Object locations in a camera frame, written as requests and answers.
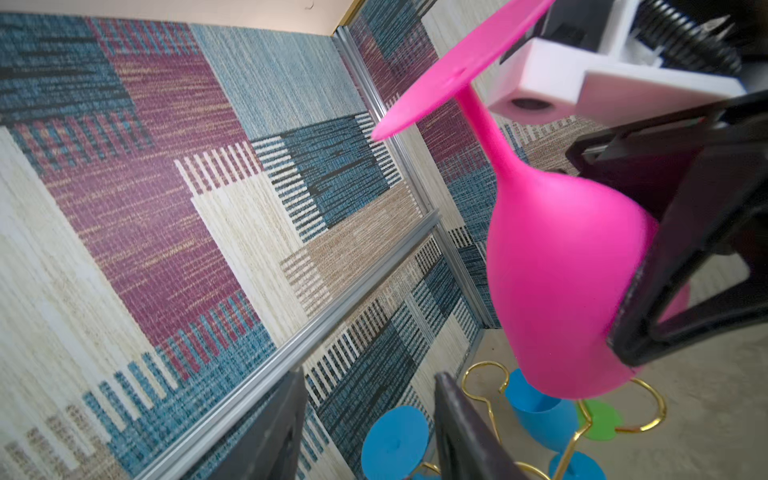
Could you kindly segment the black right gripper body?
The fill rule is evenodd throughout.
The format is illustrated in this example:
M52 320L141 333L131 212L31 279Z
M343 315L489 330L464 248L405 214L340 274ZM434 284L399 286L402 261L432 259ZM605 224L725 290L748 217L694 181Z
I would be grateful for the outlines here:
M658 220L657 258L767 255L766 92L584 135L566 157Z

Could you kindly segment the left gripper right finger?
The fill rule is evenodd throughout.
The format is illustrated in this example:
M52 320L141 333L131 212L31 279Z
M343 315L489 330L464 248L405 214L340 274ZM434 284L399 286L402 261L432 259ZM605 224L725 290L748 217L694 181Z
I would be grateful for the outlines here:
M435 375L434 396L442 479L526 479L448 373Z

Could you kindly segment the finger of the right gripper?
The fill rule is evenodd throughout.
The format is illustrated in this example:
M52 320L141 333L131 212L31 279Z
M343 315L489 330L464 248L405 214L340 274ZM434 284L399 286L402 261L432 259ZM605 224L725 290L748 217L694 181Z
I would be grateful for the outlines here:
M767 320L767 152L706 149L667 207L609 336L639 367Z

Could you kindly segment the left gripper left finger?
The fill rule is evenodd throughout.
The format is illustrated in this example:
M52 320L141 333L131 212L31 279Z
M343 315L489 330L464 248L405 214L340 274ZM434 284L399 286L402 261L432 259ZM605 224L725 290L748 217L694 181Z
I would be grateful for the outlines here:
M294 479L307 390L301 368L287 373L255 422L212 473L213 479Z

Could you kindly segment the green wine glass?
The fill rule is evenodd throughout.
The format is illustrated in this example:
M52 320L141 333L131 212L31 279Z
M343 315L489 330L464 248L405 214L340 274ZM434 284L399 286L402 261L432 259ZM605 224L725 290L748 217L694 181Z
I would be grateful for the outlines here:
M618 435L616 429L624 424L620 413L611 404L601 400L585 400L584 405L592 419L592 426L584 436L598 442L613 440Z

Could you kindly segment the pink wine glass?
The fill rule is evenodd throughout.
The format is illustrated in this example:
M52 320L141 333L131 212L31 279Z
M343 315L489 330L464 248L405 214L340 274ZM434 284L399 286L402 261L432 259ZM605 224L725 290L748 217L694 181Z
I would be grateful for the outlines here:
M613 189L523 162L473 89L548 7L506 3L432 65L372 136L390 138L444 103L458 104L497 179L486 248L495 312L526 380L547 395L582 400L636 376L608 336L658 224Z

